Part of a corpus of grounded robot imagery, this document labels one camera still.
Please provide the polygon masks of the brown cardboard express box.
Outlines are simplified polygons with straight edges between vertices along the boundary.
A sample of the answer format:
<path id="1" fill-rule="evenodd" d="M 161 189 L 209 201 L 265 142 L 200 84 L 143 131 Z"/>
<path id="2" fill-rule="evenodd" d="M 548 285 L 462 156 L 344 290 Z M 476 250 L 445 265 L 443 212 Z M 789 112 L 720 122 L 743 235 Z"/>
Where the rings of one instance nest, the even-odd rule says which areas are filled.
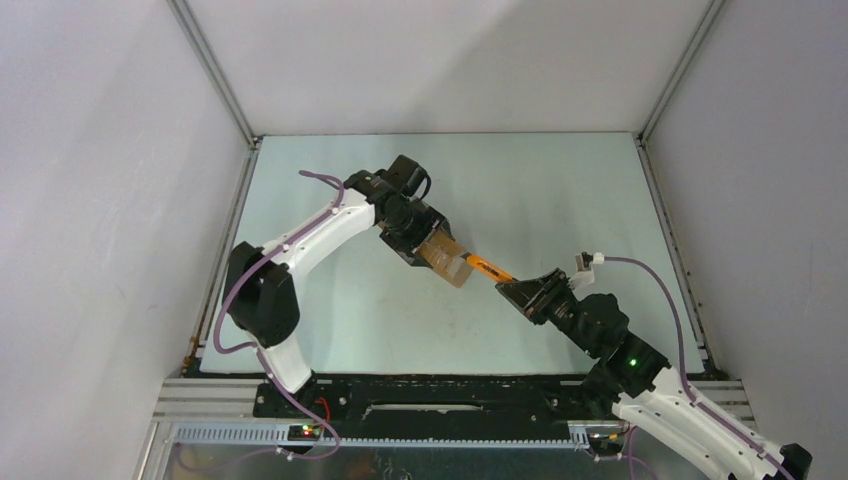
<path id="1" fill-rule="evenodd" d="M 473 273 L 464 255 L 467 250 L 443 230 L 437 230 L 419 248 L 418 255 L 450 285 L 461 288 Z"/>

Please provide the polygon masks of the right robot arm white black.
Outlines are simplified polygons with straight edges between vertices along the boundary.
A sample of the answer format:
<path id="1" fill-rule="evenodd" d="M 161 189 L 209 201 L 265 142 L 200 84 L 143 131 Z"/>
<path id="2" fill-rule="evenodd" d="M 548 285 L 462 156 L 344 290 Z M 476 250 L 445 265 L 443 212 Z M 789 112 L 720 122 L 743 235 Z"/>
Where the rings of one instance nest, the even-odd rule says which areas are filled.
<path id="1" fill-rule="evenodd" d="M 565 272 L 500 279 L 496 290 L 533 324 L 552 324 L 594 359 L 581 402 L 650 434 L 710 479 L 804 479 L 812 456 L 778 445 L 734 418 L 688 382 L 668 358 L 629 329 L 612 294 L 575 296 Z"/>

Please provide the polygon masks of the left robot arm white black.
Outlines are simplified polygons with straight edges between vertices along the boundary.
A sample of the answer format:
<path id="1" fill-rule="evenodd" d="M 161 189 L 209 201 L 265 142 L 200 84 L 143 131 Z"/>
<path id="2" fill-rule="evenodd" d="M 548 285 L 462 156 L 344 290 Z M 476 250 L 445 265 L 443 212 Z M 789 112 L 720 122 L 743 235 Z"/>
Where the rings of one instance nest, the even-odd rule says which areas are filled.
<path id="1" fill-rule="evenodd" d="M 391 181 L 385 169 L 361 170 L 345 181 L 326 174 L 317 178 L 335 189 L 330 204 L 273 241 L 262 246 L 242 242 L 230 253 L 215 327 L 221 329 L 224 320 L 231 319 L 247 341 L 226 347 L 219 332 L 213 334 L 214 348 L 221 354 L 253 349 L 279 388 L 278 404 L 297 417 L 311 412 L 316 403 L 316 390 L 307 383 L 313 370 L 295 334 L 301 319 L 298 290 L 306 276 L 374 226 L 381 228 L 381 240 L 415 267 L 436 269 L 427 250 L 454 238 L 447 218 L 406 184 Z"/>

